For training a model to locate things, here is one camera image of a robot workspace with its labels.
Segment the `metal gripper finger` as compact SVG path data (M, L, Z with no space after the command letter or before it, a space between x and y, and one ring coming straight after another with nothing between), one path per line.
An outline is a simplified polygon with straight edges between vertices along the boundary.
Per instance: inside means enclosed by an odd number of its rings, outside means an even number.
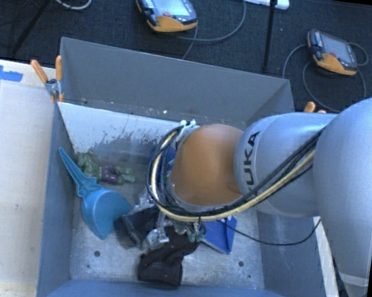
M164 228L155 228L147 234L143 241L143 250L152 251L160 249L169 242L169 237Z

